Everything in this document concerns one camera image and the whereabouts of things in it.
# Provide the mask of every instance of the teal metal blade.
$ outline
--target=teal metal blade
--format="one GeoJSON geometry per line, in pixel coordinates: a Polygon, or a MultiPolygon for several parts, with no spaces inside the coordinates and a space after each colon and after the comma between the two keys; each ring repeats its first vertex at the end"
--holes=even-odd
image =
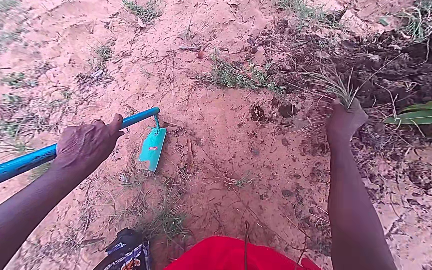
{"type": "Polygon", "coordinates": [[[149,135],[144,139],[138,161],[143,169],[155,172],[163,149],[166,128],[153,127],[149,135]]]}

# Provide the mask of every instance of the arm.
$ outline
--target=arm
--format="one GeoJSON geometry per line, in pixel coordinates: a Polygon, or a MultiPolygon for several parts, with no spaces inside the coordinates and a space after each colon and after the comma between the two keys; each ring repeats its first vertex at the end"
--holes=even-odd
{"type": "Polygon", "coordinates": [[[331,150],[328,213],[335,270],[396,269],[350,149],[351,137],[367,120],[356,99],[349,111],[338,101],[326,126],[331,150]]]}
{"type": "Polygon", "coordinates": [[[116,114],[107,126],[95,120],[66,128],[51,168],[0,204],[0,269],[43,218],[111,154],[124,134],[119,131],[122,123],[123,117],[116,114]]]}

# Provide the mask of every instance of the person's left hand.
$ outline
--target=person's left hand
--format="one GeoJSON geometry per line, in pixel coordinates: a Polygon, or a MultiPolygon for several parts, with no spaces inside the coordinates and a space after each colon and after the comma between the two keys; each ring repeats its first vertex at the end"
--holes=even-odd
{"type": "Polygon", "coordinates": [[[108,125],[95,119],[89,125],[69,126],[64,129],[56,146],[56,158],[51,167],[76,168],[93,172],[111,155],[117,139],[124,134],[121,114],[115,114],[108,125]]]}

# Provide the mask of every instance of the forearm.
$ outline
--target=forearm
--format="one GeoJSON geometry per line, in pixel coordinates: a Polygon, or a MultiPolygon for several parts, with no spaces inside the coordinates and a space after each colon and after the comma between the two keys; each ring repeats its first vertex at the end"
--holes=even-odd
{"type": "Polygon", "coordinates": [[[349,142],[333,143],[330,148],[328,213],[334,269],[396,269],[349,142]]]}
{"type": "Polygon", "coordinates": [[[89,174],[52,166],[0,205],[0,269],[46,215],[89,174]]]}

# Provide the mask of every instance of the red clothing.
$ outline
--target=red clothing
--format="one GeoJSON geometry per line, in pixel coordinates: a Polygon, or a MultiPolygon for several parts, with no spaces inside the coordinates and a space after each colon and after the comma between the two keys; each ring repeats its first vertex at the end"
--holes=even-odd
{"type": "MultiPolygon", "coordinates": [[[[301,264],[267,246],[248,243],[248,270],[321,270],[308,258],[301,264]]],[[[223,236],[206,238],[165,270],[244,270],[244,241],[223,236]]]]}

